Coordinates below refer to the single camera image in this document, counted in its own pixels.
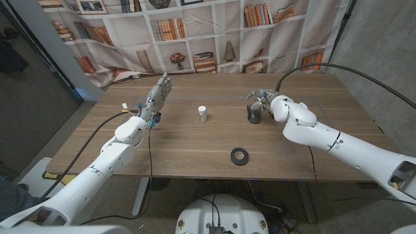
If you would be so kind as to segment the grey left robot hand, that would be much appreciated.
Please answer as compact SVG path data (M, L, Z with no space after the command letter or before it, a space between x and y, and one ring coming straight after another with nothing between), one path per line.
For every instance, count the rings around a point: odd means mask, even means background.
M138 115L145 121L150 121L161 111L164 102L172 91L172 81L167 73L163 73L157 84L149 91Z

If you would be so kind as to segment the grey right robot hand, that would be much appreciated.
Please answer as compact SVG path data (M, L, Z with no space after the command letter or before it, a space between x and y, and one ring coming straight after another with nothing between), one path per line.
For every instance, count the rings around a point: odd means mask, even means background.
M254 98L255 101L247 106L248 115L254 113L260 113L261 111L268 111L271 113L271 103L274 98L279 96L279 92L271 88L256 88L252 90L249 94L241 96L240 100L245 101L250 98Z

